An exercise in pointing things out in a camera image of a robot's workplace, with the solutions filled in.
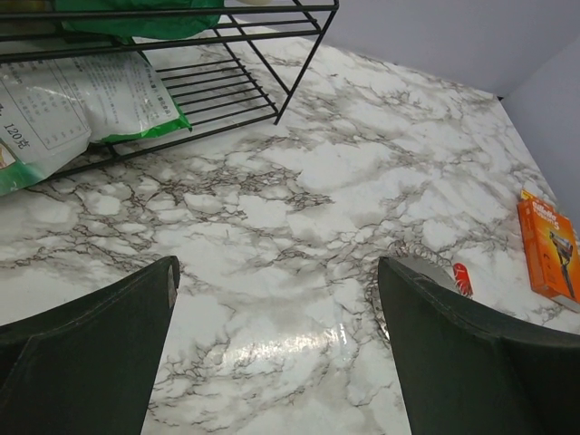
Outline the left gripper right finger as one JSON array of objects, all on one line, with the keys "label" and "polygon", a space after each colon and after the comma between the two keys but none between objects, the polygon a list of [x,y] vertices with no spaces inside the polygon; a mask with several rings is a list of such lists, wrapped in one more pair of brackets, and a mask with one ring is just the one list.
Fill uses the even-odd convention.
[{"label": "left gripper right finger", "polygon": [[378,285],[412,433],[578,433],[578,335],[420,282],[394,258]]}]

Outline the red key tag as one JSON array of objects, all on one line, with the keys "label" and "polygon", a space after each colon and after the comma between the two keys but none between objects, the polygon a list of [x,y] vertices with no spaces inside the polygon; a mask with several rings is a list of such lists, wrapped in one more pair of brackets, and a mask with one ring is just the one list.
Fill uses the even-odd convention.
[{"label": "red key tag", "polygon": [[473,288],[469,278],[468,269],[461,263],[454,263],[452,265],[455,285],[458,292],[467,297],[473,297]]}]

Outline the metal disc with key rings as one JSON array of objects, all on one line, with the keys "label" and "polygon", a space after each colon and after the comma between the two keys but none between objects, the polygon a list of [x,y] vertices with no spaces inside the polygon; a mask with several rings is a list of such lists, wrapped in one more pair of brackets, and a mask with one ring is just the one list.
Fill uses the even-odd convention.
[{"label": "metal disc with key rings", "polygon": [[[452,272],[451,261],[419,242],[395,240],[388,245],[386,257],[394,258],[412,270],[420,282],[436,283],[452,292],[458,292],[450,274]],[[366,297],[371,305],[382,339],[387,345],[390,345],[390,336],[382,310],[378,272],[374,273],[374,277],[367,287]]]}]

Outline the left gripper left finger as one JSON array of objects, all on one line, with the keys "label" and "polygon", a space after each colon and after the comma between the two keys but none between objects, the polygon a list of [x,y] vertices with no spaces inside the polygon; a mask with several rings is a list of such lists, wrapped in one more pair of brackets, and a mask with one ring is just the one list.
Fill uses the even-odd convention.
[{"label": "left gripper left finger", "polygon": [[179,288],[165,256],[1,327],[4,434],[139,434]]}]

